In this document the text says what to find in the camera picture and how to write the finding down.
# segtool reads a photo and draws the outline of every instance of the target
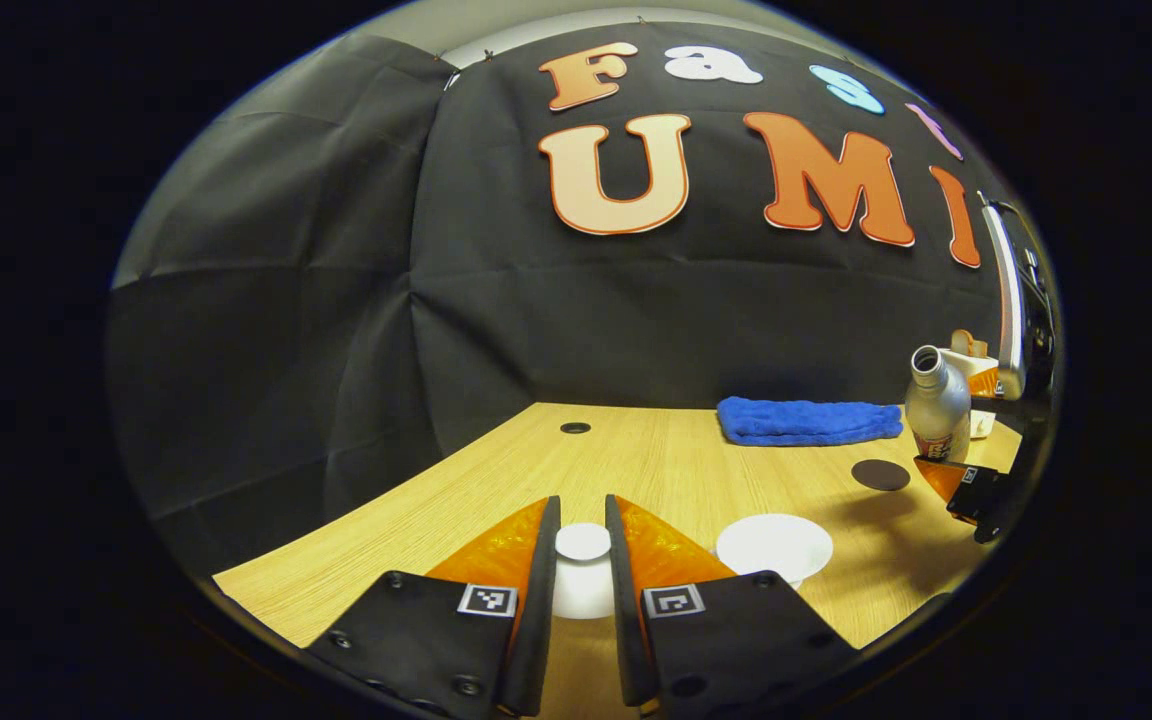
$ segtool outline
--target white plate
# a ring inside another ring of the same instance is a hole
[[[829,562],[833,539],[812,520],[773,511],[727,525],[714,553],[736,574],[774,570],[797,589]]]

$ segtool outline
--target label on bottle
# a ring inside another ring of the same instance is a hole
[[[952,439],[954,439],[954,433],[938,438],[924,438],[914,433],[914,440],[918,442],[918,454],[932,460],[947,460],[950,456]]]

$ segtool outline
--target screw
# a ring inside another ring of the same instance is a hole
[[[456,682],[456,692],[463,694],[463,696],[475,697],[483,692],[483,685],[475,675],[457,675],[454,682]]]

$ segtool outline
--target white bottle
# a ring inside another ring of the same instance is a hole
[[[914,382],[905,392],[905,423],[918,442],[918,454],[932,460],[964,462],[972,442],[972,396],[968,382],[931,344],[910,357]]]

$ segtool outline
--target orange letter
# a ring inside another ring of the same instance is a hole
[[[548,73],[554,78],[558,91],[550,100],[550,109],[558,113],[559,109],[575,108],[576,105],[615,94],[621,86],[614,82],[598,82],[598,76],[624,77],[628,68],[617,55],[634,55],[637,51],[628,41],[614,41],[540,65],[541,73]]]
[[[798,120],[776,113],[750,113],[745,124],[767,142],[776,200],[763,211],[778,228],[813,232],[823,223],[820,211],[808,199],[808,182],[820,196],[829,219],[841,232],[851,229],[861,191],[865,217],[861,232],[878,242],[914,245],[914,228],[905,221],[896,179],[892,176],[892,151],[861,132],[848,132],[838,160]]]
[[[582,126],[543,137],[558,217],[589,234],[649,232],[669,222],[687,203],[682,131],[690,127],[685,115],[646,115],[626,123],[647,152],[647,191],[635,200],[613,200],[602,192],[598,146],[607,139],[607,128]]]
[[[927,168],[932,177],[941,183],[941,192],[945,194],[945,204],[950,206],[950,225],[954,228],[954,237],[950,237],[950,255],[958,263],[963,263],[969,268],[979,268],[980,255],[975,249],[975,237],[972,236],[972,218],[968,214],[968,204],[964,200],[967,194],[963,183],[958,179],[931,165]]]

